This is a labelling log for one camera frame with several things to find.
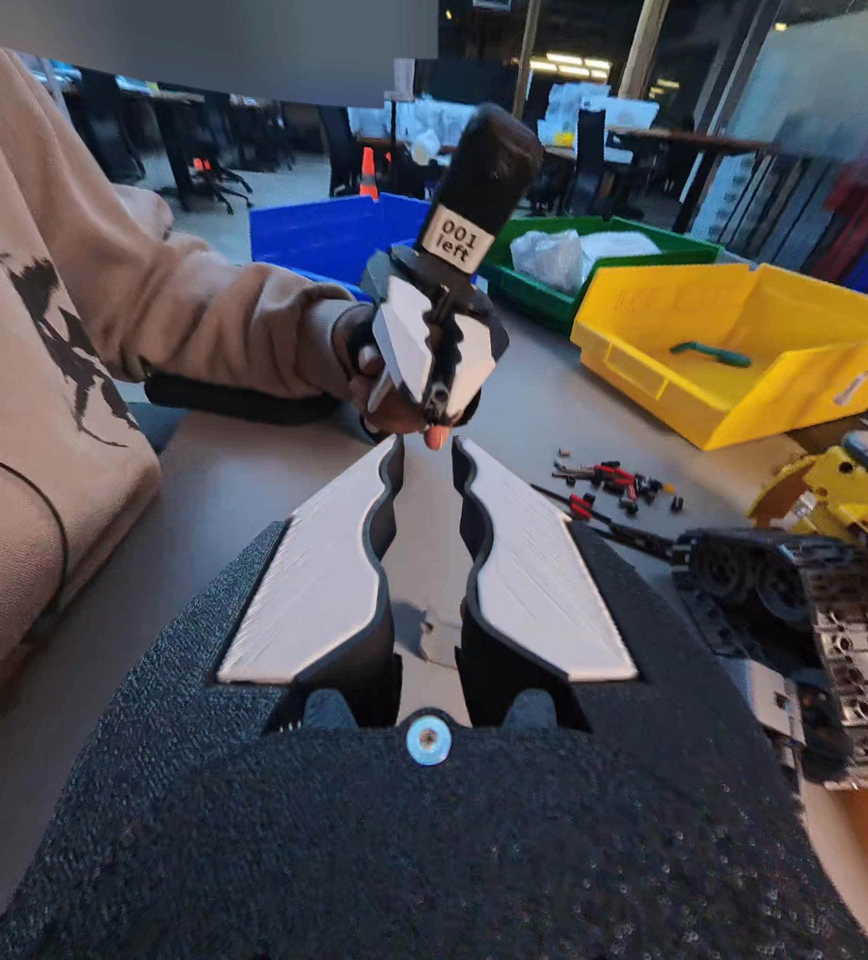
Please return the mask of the wooden pillar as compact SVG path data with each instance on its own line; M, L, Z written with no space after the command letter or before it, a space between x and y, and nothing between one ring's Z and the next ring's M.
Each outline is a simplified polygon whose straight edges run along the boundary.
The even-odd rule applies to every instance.
M670 1L643 1L632 43L617 87L621 100L640 100L649 87L655 58Z

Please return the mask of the wooden background table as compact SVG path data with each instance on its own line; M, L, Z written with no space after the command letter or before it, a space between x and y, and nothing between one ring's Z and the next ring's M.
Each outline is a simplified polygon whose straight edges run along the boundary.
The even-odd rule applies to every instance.
M680 201L680 210L671 226L675 234L684 235L692 226L695 212L703 200L709 180L722 158L755 154L760 158L775 153L776 144L770 141L748 140L723 134L651 126L648 128L619 126L606 127L609 138L642 139L684 147L700 157L697 170Z

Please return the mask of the yellow toy robot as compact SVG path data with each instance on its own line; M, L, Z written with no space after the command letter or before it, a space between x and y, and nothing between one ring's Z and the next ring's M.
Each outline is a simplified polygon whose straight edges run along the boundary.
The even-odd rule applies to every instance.
M747 517L677 538L680 596L712 652L793 684L807 779L868 789L868 430L780 468Z

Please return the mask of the green brick separator tool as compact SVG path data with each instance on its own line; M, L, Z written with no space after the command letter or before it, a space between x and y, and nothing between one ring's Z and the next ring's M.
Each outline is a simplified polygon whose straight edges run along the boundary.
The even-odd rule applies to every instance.
M676 343L669 348L669 354L698 354L734 369L749 369L753 365L753 359L744 353L698 341Z

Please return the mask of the grey desk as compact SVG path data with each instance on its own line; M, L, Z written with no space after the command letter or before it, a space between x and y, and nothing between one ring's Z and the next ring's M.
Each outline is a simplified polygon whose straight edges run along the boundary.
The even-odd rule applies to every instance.
M465 435L527 482L550 482L560 449L572 461L619 460L671 483L682 514L644 510L668 536L737 525L774 470L802 452L784 435L702 452L580 366L567 340L509 315L511 343ZM0 913L33 858L85 741L139 657L188 601L271 522L344 472L367 446L356 416L281 427L188 414L161 456L161 497L68 608L0 708ZM399 718L430 706L469 725L446 655L416 652L420 613L460 623L470 555L459 524L449 449L405 441L388 572L404 679Z

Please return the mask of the stacked storage bins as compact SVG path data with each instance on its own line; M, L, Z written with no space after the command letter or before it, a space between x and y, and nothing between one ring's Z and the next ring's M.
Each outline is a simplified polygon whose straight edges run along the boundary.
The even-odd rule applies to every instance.
M690 235L722 247L725 260L868 294L868 165L767 151L724 159Z

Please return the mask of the person's left hand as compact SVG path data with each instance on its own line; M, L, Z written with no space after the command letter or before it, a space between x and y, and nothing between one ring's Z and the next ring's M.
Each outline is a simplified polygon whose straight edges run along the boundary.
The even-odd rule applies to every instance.
M353 406L375 432L419 433L429 450L443 449L450 438L451 427L425 423L419 411L399 393L386 393L376 407L370 408L370 397L385 370L373 335L374 315L373 306L357 302L337 318L331 334Z

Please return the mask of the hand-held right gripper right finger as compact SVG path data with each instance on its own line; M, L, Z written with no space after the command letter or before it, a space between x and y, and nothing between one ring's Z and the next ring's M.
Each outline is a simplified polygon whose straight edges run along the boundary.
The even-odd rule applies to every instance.
M461 538L471 558L457 666L469 711L507 711L544 690L640 678L572 534L574 521L468 438L453 438Z

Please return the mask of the pile of small building pieces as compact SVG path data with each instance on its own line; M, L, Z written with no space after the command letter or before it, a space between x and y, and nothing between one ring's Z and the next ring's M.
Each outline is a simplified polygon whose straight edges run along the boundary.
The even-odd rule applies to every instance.
M599 495L605 495L613 499L617 510L633 518L640 513L642 506L654 505L661 496L671 500L672 496L678 495L675 486L654 476L625 469L618 460L572 465L564 459L571 452L567 448L559 449L560 458L552 461L551 477L564 483L569 496L584 498L592 507Z

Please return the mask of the black long beam piece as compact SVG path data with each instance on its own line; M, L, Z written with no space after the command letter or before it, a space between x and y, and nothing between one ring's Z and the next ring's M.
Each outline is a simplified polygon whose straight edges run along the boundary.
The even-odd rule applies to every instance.
M608 523L607 528L599 533L605 539L661 560L670 566L680 562L681 546L675 539L667 536L614 522Z

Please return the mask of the black office chair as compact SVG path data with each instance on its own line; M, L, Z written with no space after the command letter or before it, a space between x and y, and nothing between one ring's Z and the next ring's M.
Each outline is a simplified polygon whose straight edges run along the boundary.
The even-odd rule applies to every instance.
M614 217L641 220L644 213L637 212L631 205L633 166L606 159L605 134L606 112L581 109L567 210L575 216L596 216L604 220Z

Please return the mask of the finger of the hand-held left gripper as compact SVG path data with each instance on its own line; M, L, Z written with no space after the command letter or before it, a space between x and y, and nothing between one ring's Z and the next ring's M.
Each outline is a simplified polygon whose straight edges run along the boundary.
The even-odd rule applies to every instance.
M455 314L453 324L460 338L453 356L446 411L464 411L497 366L492 351L491 330L477 318Z
M383 370L369 396L380 407L392 391L421 405L433 368L433 353L425 316L431 300L399 276L389 276L387 293L375 312L371 333L383 359Z

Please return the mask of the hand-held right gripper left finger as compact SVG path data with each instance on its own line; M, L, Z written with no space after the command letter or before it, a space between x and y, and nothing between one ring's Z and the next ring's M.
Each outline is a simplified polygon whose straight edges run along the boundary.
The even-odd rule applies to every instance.
M392 436L286 520L232 629L221 685L337 690L350 707L398 707L390 588L404 440Z

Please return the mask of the green storage bin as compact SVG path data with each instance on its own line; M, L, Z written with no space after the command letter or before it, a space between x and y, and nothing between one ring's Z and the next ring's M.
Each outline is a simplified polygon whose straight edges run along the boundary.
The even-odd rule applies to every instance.
M578 234L600 232L641 232L650 237L661 254L643 258L608 259L594 268L577 295L563 294L536 280L518 274L512 266L511 243L530 231L557 234L575 230ZM724 246L682 235L644 222L619 217L608 220L596 216L528 217L512 220L502 229L480 267L480 277L488 284L488 293L533 318L548 330L561 335L572 332L574 318L596 272L603 268L713 265L724 253Z

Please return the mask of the blue storage bin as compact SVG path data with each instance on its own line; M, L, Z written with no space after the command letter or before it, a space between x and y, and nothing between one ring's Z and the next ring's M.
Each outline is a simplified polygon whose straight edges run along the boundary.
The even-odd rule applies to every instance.
M248 213L250 257L317 283L343 287L357 301L371 256L415 241L429 202L398 195L330 198Z

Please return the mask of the person in beige hoodie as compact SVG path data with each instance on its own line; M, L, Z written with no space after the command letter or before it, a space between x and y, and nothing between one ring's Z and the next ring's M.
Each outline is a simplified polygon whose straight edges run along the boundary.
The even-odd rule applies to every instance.
M160 486L75 282L149 241L42 85L0 48L0 695ZM101 253L99 266L89 253Z

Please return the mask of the small yellow storage bin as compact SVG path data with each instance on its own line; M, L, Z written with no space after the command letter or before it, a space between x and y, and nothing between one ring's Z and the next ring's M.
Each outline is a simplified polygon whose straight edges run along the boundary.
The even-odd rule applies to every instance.
M868 369L868 294L770 265L603 268L570 336L581 364L699 450L860 414L834 397ZM752 358L733 368L698 341Z

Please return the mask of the clear plastic bags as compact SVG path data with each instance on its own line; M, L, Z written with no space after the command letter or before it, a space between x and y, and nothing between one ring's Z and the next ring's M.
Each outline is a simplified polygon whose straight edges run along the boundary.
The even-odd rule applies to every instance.
M530 230L510 245L512 269L562 294L577 296L596 267L608 259L645 258L661 249L640 231L600 231L581 235Z

